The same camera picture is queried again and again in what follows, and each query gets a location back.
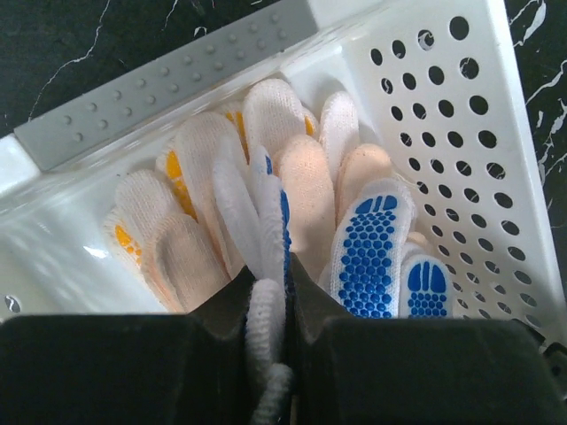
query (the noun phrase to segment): plastic basket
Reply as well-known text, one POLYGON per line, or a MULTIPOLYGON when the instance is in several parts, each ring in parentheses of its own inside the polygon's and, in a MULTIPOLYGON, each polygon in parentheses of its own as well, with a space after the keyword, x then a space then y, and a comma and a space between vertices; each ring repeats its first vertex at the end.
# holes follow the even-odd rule
POLYGON ((18 128, 0 143, 2 316, 163 311, 105 248, 116 184, 183 118, 270 75, 315 113, 337 89, 353 96, 363 139, 377 135, 413 188, 457 317, 516 318, 567 343, 500 0, 282 0, 18 128))

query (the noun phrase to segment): white basket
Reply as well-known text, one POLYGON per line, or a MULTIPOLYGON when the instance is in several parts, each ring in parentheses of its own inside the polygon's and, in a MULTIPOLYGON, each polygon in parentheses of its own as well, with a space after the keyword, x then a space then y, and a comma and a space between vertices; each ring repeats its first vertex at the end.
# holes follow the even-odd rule
POLYGON ((4 139, 0 188, 24 183, 2 200, 0 269, 12 310, 16 299, 22 313, 163 311, 105 248, 100 226, 116 184, 151 166, 188 114, 276 75, 314 112, 337 89, 353 96, 363 137, 378 135, 414 186, 418 229, 454 272, 457 317, 517 318, 567 343, 563 290, 503 3, 365 0, 357 3, 361 14, 339 22, 350 4, 336 4, 329 15, 323 0, 311 3, 326 27, 318 36, 64 171, 38 177, 17 141, 4 139), (487 113, 473 112, 486 106, 487 113))

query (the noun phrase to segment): gray rubber strip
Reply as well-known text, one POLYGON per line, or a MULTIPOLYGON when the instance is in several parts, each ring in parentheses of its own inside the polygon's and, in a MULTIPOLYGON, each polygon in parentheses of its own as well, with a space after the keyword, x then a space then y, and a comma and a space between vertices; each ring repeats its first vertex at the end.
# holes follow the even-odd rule
POLYGON ((37 166, 49 171, 316 32, 306 0, 280 0, 14 132, 37 166))

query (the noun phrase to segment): round hole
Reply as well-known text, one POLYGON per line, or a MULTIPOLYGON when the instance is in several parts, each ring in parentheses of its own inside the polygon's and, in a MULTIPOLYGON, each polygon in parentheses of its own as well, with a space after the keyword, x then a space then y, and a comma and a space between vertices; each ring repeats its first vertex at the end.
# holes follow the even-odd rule
POLYGON ((488 149, 496 147, 496 136, 488 130, 482 130, 478 133, 478 141, 488 149))
POLYGON ((524 301, 530 307, 537 307, 538 306, 538 303, 536 302, 536 300, 533 299, 528 294, 520 294, 520 298, 522 298, 522 301, 524 301))
POLYGON ((478 312, 480 313, 480 315, 482 317, 484 317, 485 319, 491 319, 490 314, 488 314, 488 312, 484 311, 482 308, 478 309, 478 312))
POLYGON ((423 206, 423 208, 425 209, 425 211, 432 217, 435 217, 437 215, 437 212, 435 211, 435 208, 433 208, 431 205, 429 204, 425 204, 423 206))
POLYGON ((488 102, 482 96, 473 96, 469 100, 470 109, 477 115, 484 115, 488 112, 488 102))
POLYGON ((531 314, 526 314, 525 319, 535 328, 541 328, 540 319, 538 319, 537 317, 532 316, 531 314))
POLYGON ((457 162, 457 171, 465 177, 469 177, 472 174, 472 168, 464 161, 457 162))
POLYGON ((511 197, 501 192, 494 194, 494 200, 502 208, 511 208, 512 205, 514 204, 511 197))
POLYGON ((445 210, 445 213, 447 214, 447 217, 452 220, 452 221, 459 221, 459 214, 457 214, 457 211, 452 210, 451 208, 447 208, 445 210))
POLYGON ((488 269, 488 271, 494 274, 500 274, 500 269, 492 261, 485 261, 485 266, 488 269))
POLYGON ((506 233, 512 236, 518 236, 520 234, 520 229, 513 221, 505 220, 501 223, 502 228, 506 233))
POLYGON ((472 214, 470 217, 472 218, 472 222, 475 223, 480 228, 486 227, 486 220, 482 215, 472 214))
POLYGON ((504 303, 498 303, 498 306, 500 307, 500 309, 506 313, 506 314, 512 314, 512 309, 510 307, 508 307, 507 305, 505 305, 504 303))
POLYGON ((410 158, 408 161, 409 161, 409 166, 411 166, 414 170, 419 171, 422 168, 421 164, 417 159, 410 158))
POLYGON ((381 66, 382 65, 382 53, 378 49, 372 49, 370 51, 370 57, 372 58, 372 62, 374 65, 381 66))
POLYGON ((439 246, 439 252, 441 252, 443 255, 445 255, 446 257, 450 256, 451 253, 449 252, 449 250, 447 248, 445 248, 443 245, 439 246))
POLYGON ((477 204, 480 200, 480 196, 474 189, 467 188, 464 190, 464 196, 469 199, 473 204, 477 204))
POLYGON ((455 40, 464 40, 469 35, 469 22, 462 16, 452 18, 449 23, 449 32, 455 40))
POLYGON ((443 237, 443 230, 441 230, 440 228, 438 228, 437 226, 431 226, 431 230, 433 230, 433 233, 439 237, 443 237))
POLYGON ((491 286, 493 287, 494 291, 498 292, 501 295, 506 295, 506 289, 499 283, 492 283, 491 286))
POLYGON ((400 140, 402 143, 404 143, 407 147, 411 146, 412 141, 411 141, 411 137, 409 136, 408 133, 402 133, 400 134, 400 140))
POLYGON ((429 188, 424 182, 417 182, 417 188, 419 188, 419 191, 424 195, 427 195, 429 193, 429 188))
POLYGON ((382 79, 382 90, 385 91, 388 95, 391 95, 391 93, 393 92, 392 82, 387 78, 382 79))
POLYGON ((468 79, 473 80, 477 78, 478 75, 478 63, 473 58, 465 58, 459 64, 461 68, 461 75, 468 79))
POLYGON ((441 195, 443 195, 444 197, 446 197, 447 199, 449 199, 450 197, 453 196, 453 193, 451 192, 451 189, 448 188, 447 186, 445 186, 444 184, 440 184, 439 185, 439 193, 441 195))
POLYGON ((397 120, 401 121, 404 118, 404 114, 401 113, 401 109, 398 106, 392 107, 392 116, 397 120))
POLYGON ((435 37, 433 37, 433 33, 429 29, 422 29, 417 33, 417 43, 423 50, 428 51, 433 49, 435 37))
POLYGON ((441 115, 447 118, 451 118, 454 115, 454 107, 448 100, 439 101, 439 112, 441 115))
POLYGON ((429 79, 433 84, 439 86, 443 84, 443 81, 445 81, 445 74, 438 66, 432 66, 429 68, 429 79))
POLYGON ((402 59, 406 56, 406 46, 400 40, 396 40, 392 43, 392 52, 396 58, 402 59))
POLYGON ((414 114, 417 118, 419 118, 420 120, 425 120, 425 117, 427 117, 427 111, 425 111, 425 108, 422 104, 414 104, 412 109, 414 110, 414 114))
POLYGON ((453 237, 459 243, 467 243, 467 238, 461 232, 453 232, 453 237))
POLYGON ((486 302, 486 298, 484 295, 482 295, 480 292, 475 291, 474 293, 475 298, 480 301, 481 303, 485 303, 486 302))
POLYGON ((486 171, 496 180, 503 180, 506 177, 504 167, 495 162, 490 162, 486 165, 486 171))
POLYGON ((429 146, 430 148, 435 146, 435 137, 433 137, 433 135, 431 133, 428 133, 428 132, 422 133, 422 139, 423 139, 423 142, 427 146, 429 146))
POLYGON ((519 248, 517 248, 516 246, 509 246, 508 253, 512 256, 513 259, 517 259, 518 261, 525 260, 524 252, 519 248))
POLYGON ((481 237, 480 239, 478 239, 478 244, 479 244, 480 247, 481 247, 483 250, 485 250, 485 251, 488 251, 488 252, 494 251, 494 247, 493 247, 493 245, 490 243, 490 241, 487 241, 486 239, 484 239, 484 238, 482 238, 482 237, 481 237))
POLYGON ((12 313, 21 313, 21 303, 13 295, 6 295, 4 297, 4 303, 12 313))
POLYGON ((451 143, 455 148, 462 147, 463 140, 460 134, 456 131, 449 131, 447 134, 447 140, 451 143))
POLYGON ((408 89, 413 90, 416 88, 416 78, 411 73, 404 73, 401 80, 404 81, 404 86, 408 89))
POLYGON ((469 264, 469 265, 472 264, 473 261, 472 261, 472 258, 470 257, 469 254, 467 254, 466 252, 461 252, 461 254, 459 254, 459 255, 461 256, 461 259, 462 259, 465 263, 467 263, 467 264, 469 264))
POLYGON ((514 272, 514 276, 524 285, 532 284, 532 278, 524 272, 520 272, 519 270, 517 270, 516 272, 514 272))
POLYGON ((476 285, 480 284, 480 280, 471 272, 467 273, 467 278, 476 285))
POLYGON ((443 164, 441 164, 441 161, 439 161, 438 159, 431 160, 431 168, 433 168, 433 170, 435 170, 439 174, 445 171, 443 164))

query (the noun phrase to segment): black marble surface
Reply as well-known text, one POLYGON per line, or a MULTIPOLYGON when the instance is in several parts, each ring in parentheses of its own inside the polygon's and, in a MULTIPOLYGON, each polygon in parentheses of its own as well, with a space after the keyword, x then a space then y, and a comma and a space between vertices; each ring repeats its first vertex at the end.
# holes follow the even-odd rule
MULTIPOLYGON (((0 135, 275 1, 2 0, 0 135)), ((567 1, 506 5, 565 282, 567 1)))

